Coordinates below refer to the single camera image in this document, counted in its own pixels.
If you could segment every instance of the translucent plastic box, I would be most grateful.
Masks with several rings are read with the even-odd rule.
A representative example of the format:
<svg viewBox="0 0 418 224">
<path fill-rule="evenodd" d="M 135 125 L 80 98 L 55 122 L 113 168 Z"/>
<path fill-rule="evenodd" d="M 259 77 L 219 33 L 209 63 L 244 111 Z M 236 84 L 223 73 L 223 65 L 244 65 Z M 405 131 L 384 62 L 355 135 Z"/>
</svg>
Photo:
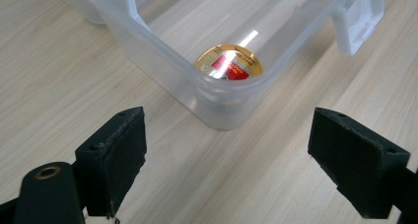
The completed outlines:
<svg viewBox="0 0 418 224">
<path fill-rule="evenodd" d="M 301 45 L 332 16 L 341 52 L 354 54 L 383 16 L 383 0 L 67 0 L 107 24 L 129 59 L 208 125 L 240 126 Z M 195 68 L 209 48 L 236 44 L 263 73 L 215 79 Z"/>
</svg>

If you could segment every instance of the gold lid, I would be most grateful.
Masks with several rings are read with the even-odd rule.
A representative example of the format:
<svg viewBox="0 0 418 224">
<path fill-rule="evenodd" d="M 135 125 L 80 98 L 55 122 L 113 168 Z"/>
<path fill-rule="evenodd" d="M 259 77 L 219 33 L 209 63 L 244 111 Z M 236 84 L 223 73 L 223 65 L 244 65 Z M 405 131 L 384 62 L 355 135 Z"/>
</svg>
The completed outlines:
<svg viewBox="0 0 418 224">
<path fill-rule="evenodd" d="M 236 44 L 210 48 L 197 59 L 195 66 L 206 75 L 225 80 L 243 80 L 262 74 L 257 57 Z"/>
</svg>

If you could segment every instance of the tabletop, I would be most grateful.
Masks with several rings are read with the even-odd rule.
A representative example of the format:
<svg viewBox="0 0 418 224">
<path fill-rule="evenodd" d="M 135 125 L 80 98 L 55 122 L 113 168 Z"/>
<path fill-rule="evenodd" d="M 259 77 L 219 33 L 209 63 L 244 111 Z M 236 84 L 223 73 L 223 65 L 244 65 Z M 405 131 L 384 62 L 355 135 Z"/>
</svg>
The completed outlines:
<svg viewBox="0 0 418 224">
<path fill-rule="evenodd" d="M 418 167 L 418 0 L 386 13 L 354 56 L 332 23 L 304 45 L 241 127 L 208 127 L 131 63 L 106 26 L 62 0 L 0 0 L 0 203 L 115 113 L 143 107 L 146 163 L 121 223 L 396 223 L 365 220 L 308 154 L 315 107 L 343 112 Z M 87 223 L 105 223 L 87 217 Z"/>
</svg>

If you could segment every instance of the wood grain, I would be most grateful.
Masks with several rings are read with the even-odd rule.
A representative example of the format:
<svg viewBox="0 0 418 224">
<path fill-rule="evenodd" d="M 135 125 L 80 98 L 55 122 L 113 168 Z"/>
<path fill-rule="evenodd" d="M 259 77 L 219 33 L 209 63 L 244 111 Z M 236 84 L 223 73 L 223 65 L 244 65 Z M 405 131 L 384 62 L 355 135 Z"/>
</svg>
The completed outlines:
<svg viewBox="0 0 418 224">
<path fill-rule="evenodd" d="M 315 107 L 344 112 L 411 152 L 418 167 L 418 1 L 386 13 L 355 56 L 330 21 L 240 128 L 216 131 L 126 59 L 105 26 L 61 0 L 0 0 L 0 202 L 116 112 L 143 106 L 147 162 L 122 223 L 395 223 L 364 220 L 308 155 Z M 88 218 L 87 223 L 105 223 Z"/>
</svg>

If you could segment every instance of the clear plastic bin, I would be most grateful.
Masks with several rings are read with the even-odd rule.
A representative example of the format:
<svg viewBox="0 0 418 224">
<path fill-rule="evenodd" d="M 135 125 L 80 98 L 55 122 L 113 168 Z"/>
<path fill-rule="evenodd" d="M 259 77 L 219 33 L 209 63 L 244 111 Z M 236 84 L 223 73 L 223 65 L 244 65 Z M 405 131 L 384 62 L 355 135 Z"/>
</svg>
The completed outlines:
<svg viewBox="0 0 418 224">
<path fill-rule="evenodd" d="M 340 50 L 354 54 L 383 16 L 383 0 L 67 0 L 106 23 L 129 59 L 202 121 L 240 126 L 301 45 L 332 16 Z M 263 74 L 215 79 L 195 68 L 225 43 L 254 53 Z"/>
</svg>

